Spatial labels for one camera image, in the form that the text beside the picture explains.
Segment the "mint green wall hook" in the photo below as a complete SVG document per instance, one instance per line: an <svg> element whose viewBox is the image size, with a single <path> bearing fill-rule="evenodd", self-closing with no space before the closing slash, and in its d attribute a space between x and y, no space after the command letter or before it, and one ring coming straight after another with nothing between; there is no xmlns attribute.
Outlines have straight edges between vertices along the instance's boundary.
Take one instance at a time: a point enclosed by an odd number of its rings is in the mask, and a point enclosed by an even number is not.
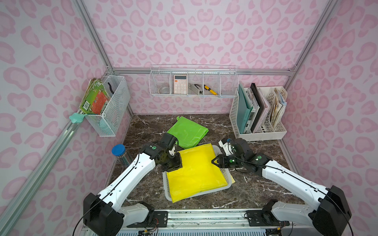
<svg viewBox="0 0 378 236"><path fill-rule="evenodd" d="M69 119L73 124L80 124L83 122L85 117L86 114L74 113L71 116L69 116Z"/></svg>

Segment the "white desktop file organizer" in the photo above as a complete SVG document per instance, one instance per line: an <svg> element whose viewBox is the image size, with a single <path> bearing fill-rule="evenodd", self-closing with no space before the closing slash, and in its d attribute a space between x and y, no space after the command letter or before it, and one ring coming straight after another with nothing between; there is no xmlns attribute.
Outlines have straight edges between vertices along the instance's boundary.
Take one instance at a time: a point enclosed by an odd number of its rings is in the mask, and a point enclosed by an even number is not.
<svg viewBox="0 0 378 236"><path fill-rule="evenodd" d="M236 138L246 141L281 140L287 130L281 122L287 102L282 86L245 88L239 84L229 118Z"/></svg>

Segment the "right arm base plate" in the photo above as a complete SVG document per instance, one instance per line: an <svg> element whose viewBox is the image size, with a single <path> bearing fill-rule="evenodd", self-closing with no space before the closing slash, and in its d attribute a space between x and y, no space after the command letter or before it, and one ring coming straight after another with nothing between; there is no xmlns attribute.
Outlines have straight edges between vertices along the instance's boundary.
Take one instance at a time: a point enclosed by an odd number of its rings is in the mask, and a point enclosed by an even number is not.
<svg viewBox="0 0 378 236"><path fill-rule="evenodd" d="M244 214L244 218L246 218L249 222L249 226L251 227L266 227L266 226L274 226L274 227L286 227L290 226L289 221L279 221L277 220L271 212L265 210L247 210Z"/></svg>

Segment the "green red booklet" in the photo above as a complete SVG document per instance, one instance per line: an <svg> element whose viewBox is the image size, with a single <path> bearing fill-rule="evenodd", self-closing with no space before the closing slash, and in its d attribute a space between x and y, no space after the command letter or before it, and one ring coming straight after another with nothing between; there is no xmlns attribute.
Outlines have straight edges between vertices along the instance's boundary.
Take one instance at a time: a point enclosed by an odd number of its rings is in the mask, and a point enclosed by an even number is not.
<svg viewBox="0 0 378 236"><path fill-rule="evenodd" d="M92 79L80 103L79 109L88 115L101 115L111 97L99 79Z"/></svg>

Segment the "blue lid pen canister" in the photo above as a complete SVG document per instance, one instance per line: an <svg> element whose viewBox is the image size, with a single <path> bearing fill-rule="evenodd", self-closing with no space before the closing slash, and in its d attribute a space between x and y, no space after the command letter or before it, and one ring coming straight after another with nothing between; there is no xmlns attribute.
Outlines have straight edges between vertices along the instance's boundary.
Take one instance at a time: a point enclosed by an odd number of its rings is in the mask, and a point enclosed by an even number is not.
<svg viewBox="0 0 378 236"><path fill-rule="evenodd" d="M112 148L112 154L116 156L121 164L125 167L129 166L133 162L132 156L123 144L115 145Z"/></svg>

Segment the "white mesh wall basket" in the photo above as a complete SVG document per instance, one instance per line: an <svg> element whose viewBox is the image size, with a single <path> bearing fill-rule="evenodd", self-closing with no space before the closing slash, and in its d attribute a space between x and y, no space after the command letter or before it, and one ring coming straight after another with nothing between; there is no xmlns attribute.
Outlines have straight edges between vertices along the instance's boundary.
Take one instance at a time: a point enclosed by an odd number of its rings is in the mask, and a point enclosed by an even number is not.
<svg viewBox="0 0 378 236"><path fill-rule="evenodd" d="M115 92L113 95L109 90L108 82ZM99 136L114 137L127 110L131 95L124 76L109 75L102 83L111 99L101 115L86 114L86 119Z"/></svg>

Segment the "black folder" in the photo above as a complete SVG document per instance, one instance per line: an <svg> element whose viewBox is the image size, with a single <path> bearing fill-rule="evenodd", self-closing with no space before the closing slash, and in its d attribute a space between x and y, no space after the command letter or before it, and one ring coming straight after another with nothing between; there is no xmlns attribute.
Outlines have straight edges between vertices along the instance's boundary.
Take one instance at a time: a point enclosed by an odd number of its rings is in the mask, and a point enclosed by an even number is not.
<svg viewBox="0 0 378 236"><path fill-rule="evenodd" d="M256 116L254 123L253 123L253 127L256 127L258 125L260 119L262 118L262 114L265 110L265 105L264 105L264 101L262 99L262 95L258 91L258 88L257 88L255 83L251 83L250 89L252 90L254 97L256 99L256 102L258 104L257 116Z"/></svg>

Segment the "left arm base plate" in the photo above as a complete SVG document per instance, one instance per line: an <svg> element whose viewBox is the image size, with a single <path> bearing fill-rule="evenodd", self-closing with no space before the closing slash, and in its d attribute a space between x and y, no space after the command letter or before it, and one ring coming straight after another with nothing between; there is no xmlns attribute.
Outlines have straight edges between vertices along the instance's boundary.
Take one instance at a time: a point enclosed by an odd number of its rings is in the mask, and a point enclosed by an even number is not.
<svg viewBox="0 0 378 236"><path fill-rule="evenodd" d="M151 228L157 226L158 228L166 228L168 221L168 211L158 210L149 213L146 219L142 222L134 223L127 228Z"/></svg>

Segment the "teal folder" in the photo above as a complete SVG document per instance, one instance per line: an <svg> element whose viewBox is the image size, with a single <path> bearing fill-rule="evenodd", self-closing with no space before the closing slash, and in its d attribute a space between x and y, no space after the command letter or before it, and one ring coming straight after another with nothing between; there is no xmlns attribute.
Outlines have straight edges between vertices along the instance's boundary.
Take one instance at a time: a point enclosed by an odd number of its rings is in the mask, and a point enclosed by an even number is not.
<svg viewBox="0 0 378 236"><path fill-rule="evenodd" d="M241 83L239 83L238 95L239 99L236 121L239 133L243 134L254 106L247 91Z"/></svg>

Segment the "round metal tin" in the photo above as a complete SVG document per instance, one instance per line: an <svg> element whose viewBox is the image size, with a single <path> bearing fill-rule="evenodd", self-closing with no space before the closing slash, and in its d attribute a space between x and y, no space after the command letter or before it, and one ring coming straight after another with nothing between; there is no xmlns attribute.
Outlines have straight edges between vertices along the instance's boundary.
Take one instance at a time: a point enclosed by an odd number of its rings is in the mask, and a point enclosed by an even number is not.
<svg viewBox="0 0 378 236"><path fill-rule="evenodd" d="M170 94L170 86L167 84L163 84L160 86L158 90L159 94Z"/></svg>

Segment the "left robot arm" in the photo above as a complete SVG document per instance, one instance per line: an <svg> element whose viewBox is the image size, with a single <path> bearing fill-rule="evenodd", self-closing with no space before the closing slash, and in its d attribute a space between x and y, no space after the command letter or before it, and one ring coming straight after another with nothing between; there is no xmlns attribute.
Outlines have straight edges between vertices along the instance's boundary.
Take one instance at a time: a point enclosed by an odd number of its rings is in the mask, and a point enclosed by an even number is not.
<svg viewBox="0 0 378 236"><path fill-rule="evenodd" d="M100 193L88 194L83 201L84 225L98 236L115 236L126 226L145 227L147 233L158 228L155 209L150 204L139 202L122 209L128 195L139 182L157 165L164 172L182 168L182 159L177 151L178 139L168 133L155 143L147 143L134 161L108 187Z"/></svg>

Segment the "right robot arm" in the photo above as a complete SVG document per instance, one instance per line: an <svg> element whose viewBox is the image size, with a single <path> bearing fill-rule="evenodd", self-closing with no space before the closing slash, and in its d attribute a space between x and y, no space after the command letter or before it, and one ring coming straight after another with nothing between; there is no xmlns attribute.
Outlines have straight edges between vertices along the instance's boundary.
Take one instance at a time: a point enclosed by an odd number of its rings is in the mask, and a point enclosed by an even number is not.
<svg viewBox="0 0 378 236"><path fill-rule="evenodd" d="M255 153L242 138L219 141L221 154L212 160L219 168L242 168L277 183L300 198L304 204L270 200L264 215L278 221L291 221L314 227L323 236L340 236L350 227L352 217L344 191L310 181L263 153Z"/></svg>

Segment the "yellow utility knife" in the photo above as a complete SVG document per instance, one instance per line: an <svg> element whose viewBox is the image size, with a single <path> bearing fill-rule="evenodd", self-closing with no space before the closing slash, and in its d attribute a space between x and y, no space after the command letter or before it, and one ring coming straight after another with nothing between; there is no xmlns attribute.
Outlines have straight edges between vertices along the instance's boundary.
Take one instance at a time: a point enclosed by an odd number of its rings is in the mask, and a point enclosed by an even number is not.
<svg viewBox="0 0 378 236"><path fill-rule="evenodd" d="M204 85L204 88L209 91L211 94L213 95L218 95L214 90L212 90L210 87L208 87L207 85Z"/></svg>

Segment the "green raincoat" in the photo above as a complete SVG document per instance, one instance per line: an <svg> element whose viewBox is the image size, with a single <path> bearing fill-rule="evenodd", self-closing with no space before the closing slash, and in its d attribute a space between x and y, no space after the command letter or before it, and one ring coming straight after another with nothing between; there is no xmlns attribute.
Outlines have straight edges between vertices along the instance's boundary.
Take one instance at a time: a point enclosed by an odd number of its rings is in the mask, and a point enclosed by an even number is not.
<svg viewBox="0 0 378 236"><path fill-rule="evenodd" d="M177 122L168 133L178 139L178 145L183 149L193 148L206 136L209 129L185 117L177 117Z"/></svg>

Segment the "white pink calculator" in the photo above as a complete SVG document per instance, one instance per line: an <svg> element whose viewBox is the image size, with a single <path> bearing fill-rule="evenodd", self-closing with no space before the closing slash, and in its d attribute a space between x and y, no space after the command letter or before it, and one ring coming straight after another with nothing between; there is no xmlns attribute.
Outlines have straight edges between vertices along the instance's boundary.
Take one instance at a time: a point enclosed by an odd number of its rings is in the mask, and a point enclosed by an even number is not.
<svg viewBox="0 0 378 236"><path fill-rule="evenodd" d="M188 94L187 75L174 75L173 92L174 94Z"/></svg>

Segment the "beige paper stack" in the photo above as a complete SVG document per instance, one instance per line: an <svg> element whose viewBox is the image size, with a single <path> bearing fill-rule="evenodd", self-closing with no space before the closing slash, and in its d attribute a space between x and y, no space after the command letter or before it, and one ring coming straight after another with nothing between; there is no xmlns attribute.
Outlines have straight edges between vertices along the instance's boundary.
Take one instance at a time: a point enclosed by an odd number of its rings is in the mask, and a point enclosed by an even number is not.
<svg viewBox="0 0 378 236"><path fill-rule="evenodd" d="M287 102L284 99L282 93L277 88L274 89L274 93L275 95L274 100L272 102L272 112L270 120L273 128L277 129L279 122L281 121L284 115Z"/></svg>

